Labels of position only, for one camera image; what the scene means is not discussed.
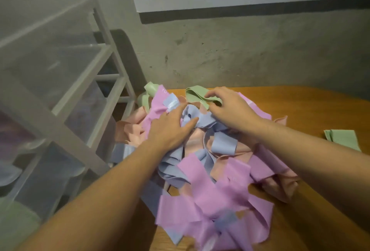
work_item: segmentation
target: person's left arm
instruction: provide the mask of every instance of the person's left arm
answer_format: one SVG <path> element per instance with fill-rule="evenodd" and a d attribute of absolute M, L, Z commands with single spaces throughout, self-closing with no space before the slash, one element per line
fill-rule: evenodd
<path fill-rule="evenodd" d="M 185 107 L 181 104 L 153 120 L 146 141 L 58 211 L 17 251 L 98 251 L 115 242 L 162 157 L 179 146 L 195 127 L 198 118 L 180 127 Z"/>

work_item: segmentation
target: wooden tabletop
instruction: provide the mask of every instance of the wooden tabletop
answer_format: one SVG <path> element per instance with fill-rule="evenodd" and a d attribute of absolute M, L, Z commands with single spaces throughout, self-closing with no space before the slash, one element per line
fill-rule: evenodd
<path fill-rule="evenodd" d="M 361 150 L 370 154 L 370 102 L 310 87 L 232 88 L 254 101 L 273 118 L 288 115 L 288 127 L 324 138 L 325 129 L 353 129 Z M 169 90 L 184 95 L 185 90 Z M 275 204 L 269 238 L 254 251 L 370 250 L 370 235 L 328 203 L 303 181 L 292 202 L 285 204 L 255 186 L 250 192 Z M 177 193 L 170 188 L 171 194 Z M 140 201 L 115 250 L 191 251 L 194 240 L 175 246 Z"/>

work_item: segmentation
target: person's left hand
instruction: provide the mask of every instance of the person's left hand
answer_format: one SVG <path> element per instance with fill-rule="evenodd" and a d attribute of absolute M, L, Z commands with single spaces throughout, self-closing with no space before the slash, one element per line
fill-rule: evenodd
<path fill-rule="evenodd" d="M 199 118 L 193 118 L 184 127 L 180 126 L 181 114 L 187 103 L 182 103 L 169 113 L 152 120 L 148 141 L 168 152 L 178 147 L 192 132 Z"/>

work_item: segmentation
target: person's right arm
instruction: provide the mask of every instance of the person's right arm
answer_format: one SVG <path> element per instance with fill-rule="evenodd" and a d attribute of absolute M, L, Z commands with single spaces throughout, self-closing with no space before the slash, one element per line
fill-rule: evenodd
<path fill-rule="evenodd" d="M 227 126 L 257 138 L 331 204 L 370 232 L 370 156 L 260 118 L 234 91 L 210 90 L 222 99 L 209 110 Z"/>

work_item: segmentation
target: wall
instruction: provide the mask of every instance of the wall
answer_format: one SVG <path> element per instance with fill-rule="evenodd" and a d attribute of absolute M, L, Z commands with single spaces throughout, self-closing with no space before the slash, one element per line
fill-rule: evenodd
<path fill-rule="evenodd" d="M 133 0 L 99 2 L 109 27 L 127 34 L 147 81 L 311 85 L 370 99 L 369 9 L 141 24 Z"/>

